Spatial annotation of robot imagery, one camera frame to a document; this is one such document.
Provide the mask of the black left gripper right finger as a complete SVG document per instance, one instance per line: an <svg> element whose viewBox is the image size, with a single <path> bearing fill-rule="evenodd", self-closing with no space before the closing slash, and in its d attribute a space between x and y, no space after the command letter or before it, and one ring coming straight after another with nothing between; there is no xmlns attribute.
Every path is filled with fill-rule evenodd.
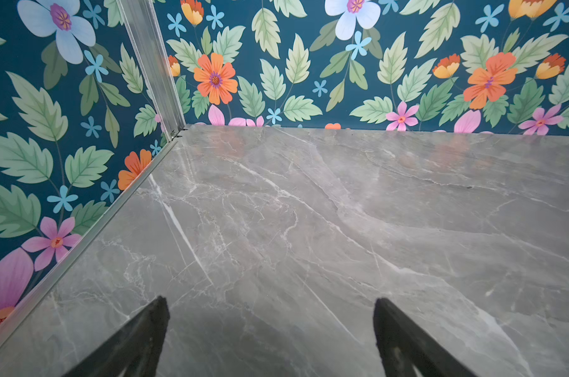
<svg viewBox="0 0 569 377"><path fill-rule="evenodd" d="M376 300L373 328L387 376L475 377L388 298Z"/></svg>

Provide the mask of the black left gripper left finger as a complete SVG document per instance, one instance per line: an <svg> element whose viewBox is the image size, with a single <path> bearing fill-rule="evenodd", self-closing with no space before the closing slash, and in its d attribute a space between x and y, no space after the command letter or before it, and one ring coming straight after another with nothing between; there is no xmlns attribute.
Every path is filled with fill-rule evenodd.
<svg viewBox="0 0 569 377"><path fill-rule="evenodd" d="M170 320L167 300L155 298L67 376L155 376Z"/></svg>

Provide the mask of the aluminium frame corner post left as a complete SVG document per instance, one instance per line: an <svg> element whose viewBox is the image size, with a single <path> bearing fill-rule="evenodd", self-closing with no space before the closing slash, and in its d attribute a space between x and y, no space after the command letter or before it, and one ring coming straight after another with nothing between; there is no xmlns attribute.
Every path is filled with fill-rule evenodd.
<svg viewBox="0 0 569 377"><path fill-rule="evenodd" d="M154 5L147 0L119 0L117 3L141 73L165 127L166 138L171 141L186 130L187 125Z"/></svg>

